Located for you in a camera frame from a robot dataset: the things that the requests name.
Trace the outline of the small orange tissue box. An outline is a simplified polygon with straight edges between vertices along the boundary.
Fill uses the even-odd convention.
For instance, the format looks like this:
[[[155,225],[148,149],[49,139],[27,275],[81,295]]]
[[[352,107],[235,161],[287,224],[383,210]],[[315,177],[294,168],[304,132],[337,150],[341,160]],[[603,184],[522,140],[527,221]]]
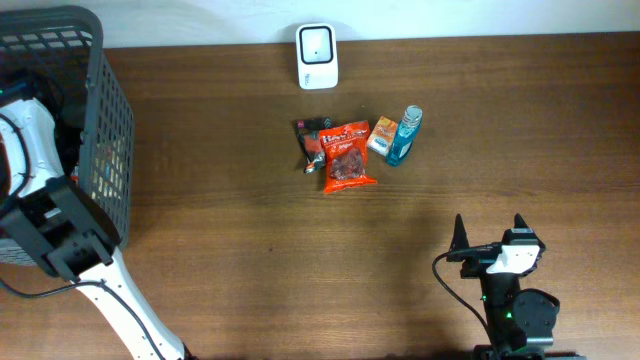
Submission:
[[[397,129],[397,122],[381,116],[367,139],[367,147],[381,156],[387,156]]]

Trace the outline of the orange red snack bag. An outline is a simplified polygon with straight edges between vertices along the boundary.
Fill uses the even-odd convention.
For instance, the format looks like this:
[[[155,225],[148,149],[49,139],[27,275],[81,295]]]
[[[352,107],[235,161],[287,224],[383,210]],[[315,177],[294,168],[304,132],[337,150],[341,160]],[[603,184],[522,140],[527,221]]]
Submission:
[[[325,194],[377,183],[366,173],[369,135],[366,121],[320,131],[320,142],[326,155]]]

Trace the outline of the blue mouthwash bottle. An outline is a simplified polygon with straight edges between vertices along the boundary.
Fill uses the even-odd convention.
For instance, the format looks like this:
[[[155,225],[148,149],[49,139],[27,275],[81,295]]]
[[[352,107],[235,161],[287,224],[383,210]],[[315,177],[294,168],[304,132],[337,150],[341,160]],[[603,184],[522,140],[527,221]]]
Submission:
[[[406,108],[386,156],[388,165],[396,167],[406,159],[420,130],[422,120],[423,111],[420,107],[410,105]]]

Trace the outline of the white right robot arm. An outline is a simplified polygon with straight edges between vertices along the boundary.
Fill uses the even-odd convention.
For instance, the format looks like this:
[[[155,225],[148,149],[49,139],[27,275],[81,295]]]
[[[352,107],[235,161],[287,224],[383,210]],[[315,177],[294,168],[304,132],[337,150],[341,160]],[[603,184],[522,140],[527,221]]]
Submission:
[[[549,353],[561,308],[555,296],[539,289],[523,289],[520,280],[537,268],[546,245],[521,215],[505,230],[502,240],[471,246],[461,215],[457,215],[449,251],[439,259],[462,264],[460,277],[478,279],[485,314],[477,316],[490,343],[477,345],[471,357],[480,360],[579,359],[575,352]]]

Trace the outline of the beige chips bag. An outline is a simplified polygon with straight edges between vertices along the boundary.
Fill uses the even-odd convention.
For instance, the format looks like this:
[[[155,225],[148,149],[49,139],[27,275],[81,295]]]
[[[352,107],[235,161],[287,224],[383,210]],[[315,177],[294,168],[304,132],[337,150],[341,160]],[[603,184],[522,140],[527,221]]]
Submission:
[[[109,196],[121,192],[124,186],[124,144],[122,140],[114,139],[100,146],[103,158],[98,160],[99,190]]]

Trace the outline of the black snack packet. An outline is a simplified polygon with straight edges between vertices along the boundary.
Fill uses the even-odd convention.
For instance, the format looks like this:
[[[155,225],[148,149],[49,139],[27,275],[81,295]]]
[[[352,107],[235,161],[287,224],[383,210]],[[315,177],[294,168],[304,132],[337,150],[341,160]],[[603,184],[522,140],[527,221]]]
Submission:
[[[320,141],[320,131],[332,127],[329,117],[317,117],[295,122],[296,137],[306,156],[307,165],[304,173],[313,173],[326,164],[326,155]]]

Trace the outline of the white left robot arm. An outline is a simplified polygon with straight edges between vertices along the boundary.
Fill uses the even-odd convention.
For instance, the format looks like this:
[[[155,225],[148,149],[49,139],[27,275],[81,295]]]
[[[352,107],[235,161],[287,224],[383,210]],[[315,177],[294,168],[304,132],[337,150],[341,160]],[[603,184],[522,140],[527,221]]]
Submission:
[[[2,104],[2,230],[45,273],[80,291],[133,358],[191,358],[133,281],[109,216],[66,177],[55,127],[53,115],[35,98]]]

